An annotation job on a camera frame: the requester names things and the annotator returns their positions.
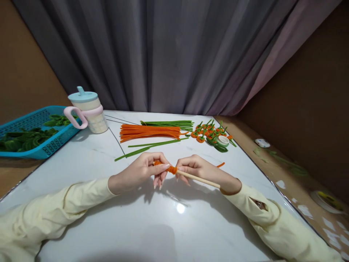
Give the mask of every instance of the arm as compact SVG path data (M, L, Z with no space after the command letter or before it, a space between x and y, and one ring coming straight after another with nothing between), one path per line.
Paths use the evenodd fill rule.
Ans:
M153 166L154 160L163 165ZM143 153L118 175L78 183L45 195L0 217L0 261L34 261L45 239L60 237L67 225L152 175L164 179L169 167L162 153Z
M290 261L342 261L340 254L274 201L193 155L178 160L179 170L215 182L223 195L249 219L262 241ZM178 176L186 184L187 178Z

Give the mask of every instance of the brown wall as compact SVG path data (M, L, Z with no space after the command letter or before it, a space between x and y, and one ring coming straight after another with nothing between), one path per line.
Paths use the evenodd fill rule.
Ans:
M70 105L11 0L0 1L0 87L0 124L44 106Z
M349 2L238 115L349 203Z

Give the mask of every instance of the pale yellow sleeve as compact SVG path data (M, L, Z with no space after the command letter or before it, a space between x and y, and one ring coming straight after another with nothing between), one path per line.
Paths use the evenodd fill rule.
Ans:
M43 240L60 237L87 209L115 196L108 179L72 185L2 215L0 261L34 261Z
M342 262L340 254L274 201L242 185L235 195L225 195L249 219L263 242L289 261ZM261 210L252 199L265 204Z

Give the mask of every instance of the blue cup lid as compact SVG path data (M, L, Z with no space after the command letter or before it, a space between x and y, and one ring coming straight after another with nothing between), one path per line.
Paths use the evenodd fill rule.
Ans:
M90 91L84 91L83 87L78 86L77 90L79 93L74 93L68 96L69 100L74 103L87 103L94 101L98 98L97 93L90 92Z

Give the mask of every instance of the hand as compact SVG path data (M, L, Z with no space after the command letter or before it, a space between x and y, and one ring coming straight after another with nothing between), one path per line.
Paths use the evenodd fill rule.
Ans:
M155 160L159 160L163 164L154 166ZM170 163L163 153L142 153L124 171L109 178L109 190L115 195L132 190L151 176L154 176L154 189L156 186L161 188L167 175L166 169L169 167Z
M221 186L221 191L225 195L236 194L242 187L240 180L212 165L198 155L179 159L176 167L178 167L180 171L217 183ZM190 186L185 176L176 174L176 178L180 178L184 183Z

